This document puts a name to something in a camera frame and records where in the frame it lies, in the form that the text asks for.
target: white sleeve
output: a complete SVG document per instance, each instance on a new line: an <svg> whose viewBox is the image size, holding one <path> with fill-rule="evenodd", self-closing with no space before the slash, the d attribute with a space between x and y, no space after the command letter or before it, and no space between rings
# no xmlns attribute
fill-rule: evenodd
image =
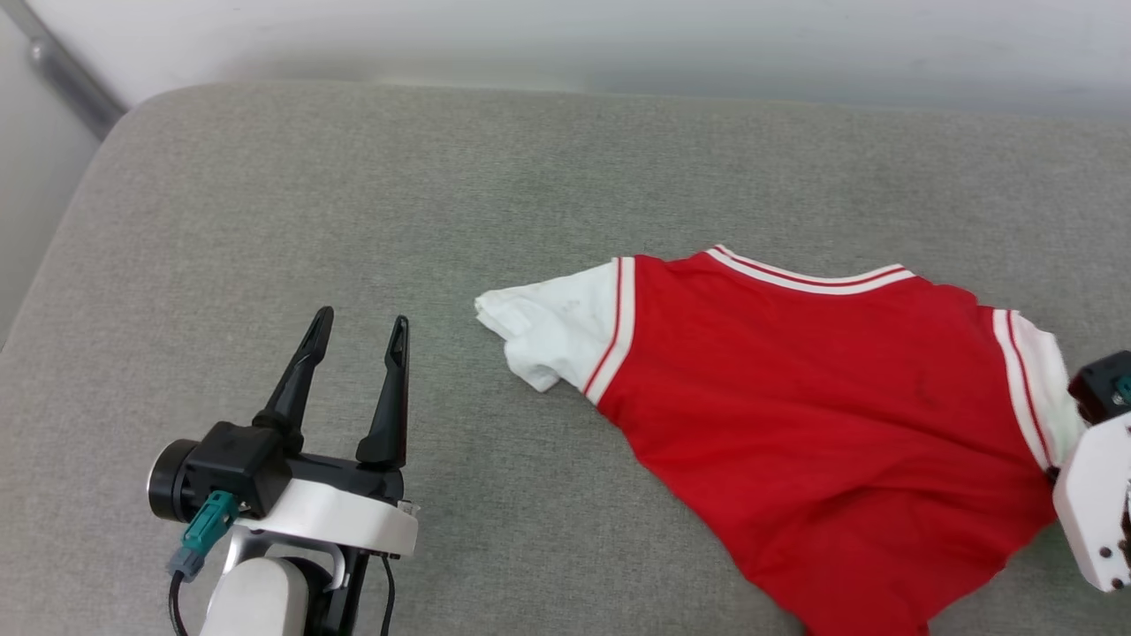
<svg viewBox="0 0 1131 636"><path fill-rule="evenodd" d="M571 276L486 292L475 299L478 320L507 341L510 370L530 386L544 392L564 379L596 403L631 342L631 325L622 317L627 306L634 309L633 265L619 258Z"/></svg>

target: gray table surface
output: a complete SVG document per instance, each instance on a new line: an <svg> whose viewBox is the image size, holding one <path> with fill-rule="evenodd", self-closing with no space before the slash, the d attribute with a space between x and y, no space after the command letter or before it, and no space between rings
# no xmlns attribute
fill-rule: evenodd
<svg viewBox="0 0 1131 636"><path fill-rule="evenodd" d="M155 455L247 423L313 311L307 414L349 456L392 318L413 320L394 634L802 631L570 387L474 319L487 289L718 241L815 275L903 263L1020 309L1070 368L1128 346L1131 135L1100 122L349 84L150 101L90 166L0 353L0 633L163 634L181 531ZM197 633L222 561L184 592ZM845 581L846 586L852 581ZM375 634L380 571L357 634ZM1059 527L936 635L1131 631Z"/></svg>

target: robotic arm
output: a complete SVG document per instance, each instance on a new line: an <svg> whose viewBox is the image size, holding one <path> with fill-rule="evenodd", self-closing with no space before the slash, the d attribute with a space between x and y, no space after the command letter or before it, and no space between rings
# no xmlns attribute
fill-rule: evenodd
<svg viewBox="0 0 1131 636"><path fill-rule="evenodd" d="M275 393L250 427L219 422L200 441L180 439L149 474L149 507L190 523L170 562L170 616L181 625L178 594L210 544L231 527L224 575L201 636L347 636L365 570L379 557L389 577L382 634L394 585L389 559L412 556L416 506L404 499L408 405L408 320L398 317L385 355L386 377L356 461L302 453L302 419L314 367L326 355L334 310L314 316ZM333 571L307 559L273 558L286 544L329 555Z"/></svg>
<svg viewBox="0 0 1131 636"><path fill-rule="evenodd" d="M1064 463L1053 504L1081 574L1131 586L1131 352L1088 364L1069 385L1091 424Z"/></svg>

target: white wall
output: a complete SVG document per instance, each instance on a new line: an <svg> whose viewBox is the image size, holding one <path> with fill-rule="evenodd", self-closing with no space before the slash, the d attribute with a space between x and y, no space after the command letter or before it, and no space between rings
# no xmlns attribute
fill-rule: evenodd
<svg viewBox="0 0 1131 636"><path fill-rule="evenodd" d="M0 343L97 143L27 63L0 12Z"/></svg>
<svg viewBox="0 0 1131 636"><path fill-rule="evenodd" d="M28 0L124 104L337 78L1131 117L1128 0Z"/></svg>

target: garment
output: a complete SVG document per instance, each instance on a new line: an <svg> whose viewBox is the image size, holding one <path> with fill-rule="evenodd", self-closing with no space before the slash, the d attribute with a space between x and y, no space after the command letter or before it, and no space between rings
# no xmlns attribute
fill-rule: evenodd
<svg viewBox="0 0 1131 636"><path fill-rule="evenodd" d="M722 246L491 291L538 390L579 388L814 636L926 634L1055 519L1083 423L1055 338L892 265L804 276Z"/></svg>

